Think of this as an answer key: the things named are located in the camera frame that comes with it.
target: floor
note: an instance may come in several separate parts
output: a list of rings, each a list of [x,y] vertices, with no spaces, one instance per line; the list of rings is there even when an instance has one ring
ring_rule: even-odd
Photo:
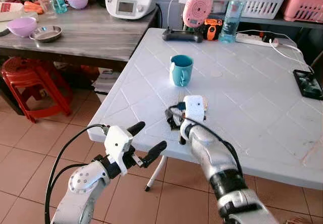
[[[38,102],[31,103],[37,107]],[[76,90],[71,116],[56,115],[32,124],[0,98],[1,224],[43,223],[44,192],[53,161],[61,147],[88,124],[99,105],[95,94]],[[91,142],[84,134],[66,150],[58,169],[89,163],[98,154],[104,154],[103,145]],[[157,161],[146,170],[134,167],[130,174],[113,179],[97,201],[91,223],[222,223],[217,201],[199,165],[169,158],[150,192],[145,192],[156,165]],[[51,215],[66,192],[72,171],[63,174],[53,190]],[[258,193],[280,223],[292,216],[323,223],[323,191],[245,177],[249,188]]]

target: shelf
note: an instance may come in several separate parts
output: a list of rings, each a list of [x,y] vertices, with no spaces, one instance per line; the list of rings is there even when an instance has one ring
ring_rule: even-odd
[[[224,14],[210,14],[208,17],[211,19],[224,19]],[[279,26],[292,26],[292,27],[303,27],[310,29],[323,29],[323,23],[305,22],[305,21],[285,21],[282,14],[277,14],[275,19],[258,19],[258,18],[247,18],[241,17],[241,22],[246,23],[257,23],[257,24],[270,24]]]

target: purple bowl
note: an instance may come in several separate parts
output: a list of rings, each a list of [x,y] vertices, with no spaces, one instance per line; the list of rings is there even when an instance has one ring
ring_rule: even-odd
[[[89,0],[67,0],[70,6],[72,6],[75,9],[82,9],[86,7]]]
[[[17,18],[10,21],[7,27],[16,36],[27,37],[37,28],[37,22],[33,17]]]

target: blue cup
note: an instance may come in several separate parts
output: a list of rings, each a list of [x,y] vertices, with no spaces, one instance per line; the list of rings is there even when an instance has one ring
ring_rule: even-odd
[[[171,57],[170,80],[180,87],[188,85],[191,80],[193,59],[186,55]]]

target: metal bowl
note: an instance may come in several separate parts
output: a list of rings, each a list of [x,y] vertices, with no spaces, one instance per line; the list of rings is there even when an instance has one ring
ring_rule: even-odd
[[[59,26],[42,26],[34,30],[29,38],[39,42],[51,42],[58,39],[61,34],[62,29]]]

